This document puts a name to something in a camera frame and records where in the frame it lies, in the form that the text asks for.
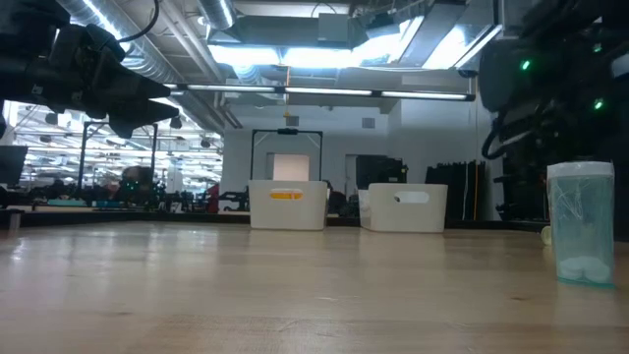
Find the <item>wall vent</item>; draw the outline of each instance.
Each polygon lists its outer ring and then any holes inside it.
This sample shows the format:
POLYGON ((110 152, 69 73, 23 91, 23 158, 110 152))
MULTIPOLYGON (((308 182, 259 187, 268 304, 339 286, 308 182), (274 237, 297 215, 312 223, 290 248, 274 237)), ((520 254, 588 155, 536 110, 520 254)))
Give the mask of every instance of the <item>wall vent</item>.
POLYGON ((288 116, 288 117, 286 117, 286 126, 287 127, 299 127, 299 116, 288 116))
POLYGON ((375 118, 363 118, 363 129, 375 129, 375 118))

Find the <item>computer monitor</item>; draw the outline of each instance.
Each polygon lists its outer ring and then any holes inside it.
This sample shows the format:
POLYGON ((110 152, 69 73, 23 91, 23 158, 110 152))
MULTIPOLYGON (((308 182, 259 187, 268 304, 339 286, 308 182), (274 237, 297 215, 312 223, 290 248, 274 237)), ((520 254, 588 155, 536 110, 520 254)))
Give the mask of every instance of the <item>computer monitor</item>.
POLYGON ((0 147, 0 183, 17 185, 24 168, 28 147, 0 147))

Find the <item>orange label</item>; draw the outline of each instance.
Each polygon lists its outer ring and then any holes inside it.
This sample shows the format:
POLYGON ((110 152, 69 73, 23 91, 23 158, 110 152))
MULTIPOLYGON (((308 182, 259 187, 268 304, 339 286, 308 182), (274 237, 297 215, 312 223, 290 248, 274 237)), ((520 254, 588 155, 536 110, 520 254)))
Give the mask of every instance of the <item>orange label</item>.
POLYGON ((271 198, 275 200, 300 200, 304 197, 303 193, 300 192, 271 192, 271 198))

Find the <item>green led light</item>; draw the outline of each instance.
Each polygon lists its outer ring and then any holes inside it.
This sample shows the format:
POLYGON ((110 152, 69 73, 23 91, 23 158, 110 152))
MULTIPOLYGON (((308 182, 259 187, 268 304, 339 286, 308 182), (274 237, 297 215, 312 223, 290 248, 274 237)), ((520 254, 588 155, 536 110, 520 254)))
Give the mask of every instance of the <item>green led light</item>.
POLYGON ((531 67, 531 61, 530 60, 525 60, 524 62, 522 62, 522 65, 520 66, 520 69, 522 69, 522 70, 529 70, 529 67, 531 67))
POLYGON ((600 110, 604 106, 605 106, 605 103, 604 103, 604 101, 601 98, 599 98, 596 101, 594 101, 594 109, 595 110, 600 110))

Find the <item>red object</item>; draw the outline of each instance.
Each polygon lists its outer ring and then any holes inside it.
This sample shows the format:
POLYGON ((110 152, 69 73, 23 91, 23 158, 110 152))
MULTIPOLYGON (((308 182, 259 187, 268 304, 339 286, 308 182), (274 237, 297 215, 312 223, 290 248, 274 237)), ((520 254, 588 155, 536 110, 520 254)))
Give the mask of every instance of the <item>red object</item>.
POLYGON ((218 213, 218 196, 220 193, 220 186, 218 184, 213 185, 207 190, 207 212, 218 213))

